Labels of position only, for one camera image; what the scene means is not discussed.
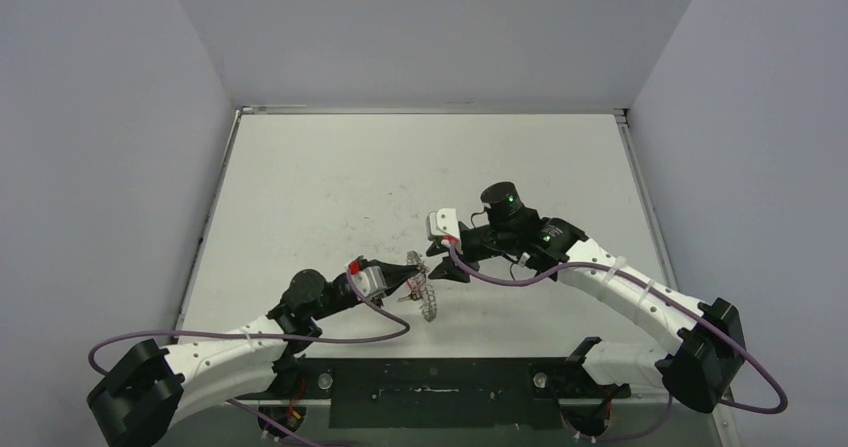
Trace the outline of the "metal key organizer disc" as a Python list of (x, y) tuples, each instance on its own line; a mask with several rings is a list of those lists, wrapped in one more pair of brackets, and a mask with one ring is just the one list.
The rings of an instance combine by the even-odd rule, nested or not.
[(429, 268), (421, 254), (414, 250), (407, 252), (407, 263), (415, 266), (418, 273), (406, 281), (409, 294), (404, 300), (418, 301), (423, 319), (428, 323), (433, 322), (437, 318), (438, 305), (435, 290), (428, 279)]

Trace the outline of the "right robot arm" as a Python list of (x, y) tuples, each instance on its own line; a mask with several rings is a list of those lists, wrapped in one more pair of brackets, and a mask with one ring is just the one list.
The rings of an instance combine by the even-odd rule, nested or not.
[(653, 340), (650, 345), (587, 338), (569, 355), (568, 388), (588, 396), (601, 386), (663, 388), (686, 407), (710, 413), (743, 366), (738, 310), (718, 298), (706, 303), (677, 292), (629, 266), (579, 227), (543, 217), (526, 206), (508, 181), (486, 188), (480, 200), (487, 224), (470, 228), (453, 208), (426, 218), (428, 255), (441, 255), (433, 279), (483, 280), (480, 262), (516, 261), (576, 288), (622, 315)]

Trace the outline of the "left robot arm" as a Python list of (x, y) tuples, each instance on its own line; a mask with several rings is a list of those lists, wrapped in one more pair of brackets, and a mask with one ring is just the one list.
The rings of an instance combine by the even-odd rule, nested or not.
[(426, 272), (419, 264), (359, 257), (335, 279), (297, 272), (267, 313), (229, 332), (179, 331), (161, 346), (139, 334), (88, 394), (87, 404), (110, 446), (152, 446), (181, 420), (238, 397), (267, 391), (282, 398), (297, 387), (297, 354), (325, 342), (318, 321), (380, 301)]

